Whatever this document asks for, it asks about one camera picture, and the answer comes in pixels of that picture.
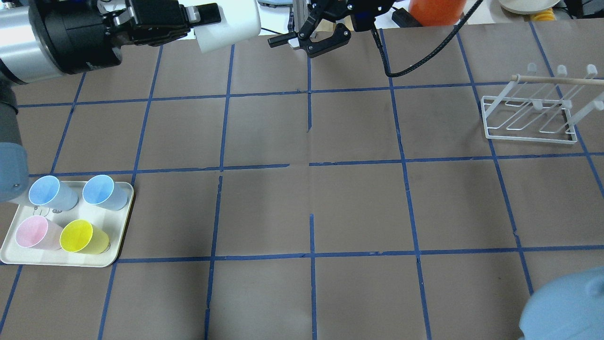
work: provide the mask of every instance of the black wire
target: black wire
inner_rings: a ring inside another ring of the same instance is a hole
[[[262,27],[262,28],[261,28],[261,30],[265,30],[265,31],[267,31],[267,32],[271,32],[271,33],[275,33],[275,34],[283,35],[283,33],[279,33],[279,32],[277,32],[277,31],[269,30],[268,28],[264,28],[264,27]]]
[[[374,25],[373,28],[371,29],[371,33],[373,34],[373,39],[376,42],[376,46],[377,46],[377,49],[379,50],[379,54],[382,57],[382,63],[384,64],[384,72],[386,73],[386,75],[390,78],[401,77],[401,76],[406,75],[407,73],[414,71],[415,69],[422,66],[423,64],[427,63],[427,61],[429,61],[436,54],[441,52],[443,50],[443,48],[445,48],[445,46],[447,46],[447,44],[449,44],[450,41],[453,40],[455,35],[459,32],[459,30],[461,30],[461,28],[464,26],[464,24],[467,22],[467,20],[472,16],[472,14],[474,14],[476,9],[478,8],[478,6],[480,6],[480,4],[482,4],[482,2],[483,2],[483,0],[476,0],[476,3],[472,6],[472,8],[470,8],[469,11],[467,11],[466,15],[463,16],[463,18],[460,20],[459,24],[453,28],[451,33],[449,33],[449,35],[445,38],[445,40],[443,40],[443,42],[441,42],[440,45],[434,49],[434,51],[430,52],[430,54],[425,56],[422,60],[416,62],[415,64],[413,64],[412,66],[408,67],[407,69],[405,69],[401,72],[392,73],[390,71],[390,64],[388,63],[388,59],[386,58],[386,53],[384,52],[384,46],[382,45],[382,39],[379,36],[378,29]]]

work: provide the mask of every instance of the tiled surface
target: tiled surface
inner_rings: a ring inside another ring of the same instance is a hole
[[[119,265],[103,339],[202,339],[208,270],[200,262]]]
[[[435,340],[518,339],[529,298],[517,254],[435,255],[422,260]]]
[[[558,63],[601,26],[536,32]],[[384,35],[400,69],[446,29]],[[79,96],[80,76],[17,88],[32,172],[108,173],[137,197],[112,267],[0,266],[2,339],[518,338],[532,290],[603,265],[602,115],[571,147],[491,148],[464,61],[491,82],[545,59],[530,24],[461,42],[393,88],[367,33],[311,63],[264,38],[133,47]]]

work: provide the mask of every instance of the yellow cup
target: yellow cup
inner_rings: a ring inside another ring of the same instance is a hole
[[[100,254],[109,248],[109,236],[86,220],[75,220],[63,228],[60,243],[70,253]]]

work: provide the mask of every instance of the orange container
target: orange container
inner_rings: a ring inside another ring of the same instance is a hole
[[[424,26],[454,25],[466,0],[411,0],[409,13]]]

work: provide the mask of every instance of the pink cup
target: pink cup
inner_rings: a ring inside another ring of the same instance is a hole
[[[14,240],[23,248],[57,250],[61,248],[59,239],[61,228],[43,216],[31,216],[21,222]]]

